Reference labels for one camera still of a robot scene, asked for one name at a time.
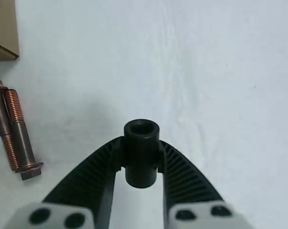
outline bolt thread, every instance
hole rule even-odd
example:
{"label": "bolt thread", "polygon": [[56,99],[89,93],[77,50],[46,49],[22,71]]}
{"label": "bolt thread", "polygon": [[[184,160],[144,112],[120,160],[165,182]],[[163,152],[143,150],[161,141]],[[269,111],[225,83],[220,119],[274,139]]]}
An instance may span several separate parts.
{"label": "bolt thread", "polygon": [[21,103],[17,92],[14,89],[9,89],[5,93],[6,104],[12,122],[24,121],[23,112],[21,111]]}
{"label": "bolt thread", "polygon": [[6,152],[6,156],[12,171],[15,171],[19,168],[18,161],[16,159],[15,151],[12,144],[12,138],[9,135],[6,135],[2,138],[2,143]]}

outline white surface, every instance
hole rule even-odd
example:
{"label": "white surface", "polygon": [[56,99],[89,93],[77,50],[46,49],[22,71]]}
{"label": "white surface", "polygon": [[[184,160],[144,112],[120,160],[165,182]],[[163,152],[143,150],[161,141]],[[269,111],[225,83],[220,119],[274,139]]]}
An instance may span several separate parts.
{"label": "white surface", "polygon": [[[32,213],[42,208],[50,210],[49,217],[44,222],[31,224],[28,219],[32,217]],[[74,213],[81,213],[84,216],[81,229],[95,229],[94,216],[89,209],[48,203],[30,203],[17,209],[5,225],[5,229],[66,229],[66,218]]]}
{"label": "white surface", "polygon": [[[0,228],[135,118],[255,227],[288,228],[288,0],[17,0],[17,20],[0,79],[45,166],[21,182],[0,141]],[[161,187],[119,173],[110,228],[162,228]]]}
{"label": "white surface", "polygon": [[[216,206],[227,208],[230,216],[214,216],[211,209]],[[188,210],[195,216],[195,220],[180,220],[176,218],[179,211]],[[245,217],[223,201],[177,204],[169,212],[170,229],[254,229]]]}

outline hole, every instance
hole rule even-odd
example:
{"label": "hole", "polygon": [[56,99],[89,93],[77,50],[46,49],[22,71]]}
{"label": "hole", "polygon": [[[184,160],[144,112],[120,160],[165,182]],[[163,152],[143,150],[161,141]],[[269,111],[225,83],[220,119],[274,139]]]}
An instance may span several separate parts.
{"label": "hole", "polygon": [[34,211],[30,217],[29,222],[33,225],[44,223],[50,217],[50,210],[48,208],[40,208]]}
{"label": "hole", "polygon": [[64,222],[66,228],[75,229],[81,227],[85,222],[85,216],[82,213],[73,213],[69,215]]}
{"label": "hole", "polygon": [[180,210],[176,214],[176,219],[183,221],[195,220],[196,216],[189,210]]}
{"label": "hole", "polygon": [[224,206],[212,207],[211,214],[213,216],[220,216],[220,217],[232,216],[232,213],[230,212],[230,210]]}
{"label": "hole", "polygon": [[137,135],[148,135],[153,131],[153,124],[150,122],[131,125],[131,131]]}

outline black cylindrical part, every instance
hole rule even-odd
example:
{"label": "black cylindrical part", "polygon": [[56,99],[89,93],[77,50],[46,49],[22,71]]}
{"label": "black cylindrical part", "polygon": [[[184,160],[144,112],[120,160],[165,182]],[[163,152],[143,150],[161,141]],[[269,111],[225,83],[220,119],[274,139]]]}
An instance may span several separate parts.
{"label": "black cylindrical part", "polygon": [[150,187],[157,178],[159,126],[150,120],[133,120],[124,128],[126,180],[138,188]]}

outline copper bolt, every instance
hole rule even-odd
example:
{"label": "copper bolt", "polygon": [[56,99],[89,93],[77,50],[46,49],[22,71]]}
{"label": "copper bolt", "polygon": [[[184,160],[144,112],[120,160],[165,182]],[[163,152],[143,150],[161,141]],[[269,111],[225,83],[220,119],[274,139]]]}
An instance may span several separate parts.
{"label": "copper bolt", "polygon": [[5,92],[5,98],[17,150],[19,168],[16,172],[21,173],[22,180],[27,180],[41,174],[40,167],[43,162],[35,162],[17,92],[13,89],[8,89]]}
{"label": "copper bolt", "polygon": [[12,171],[19,168],[15,150],[12,144],[12,131],[9,116],[6,110],[3,94],[7,90],[0,81],[0,136],[6,151],[6,156]]}

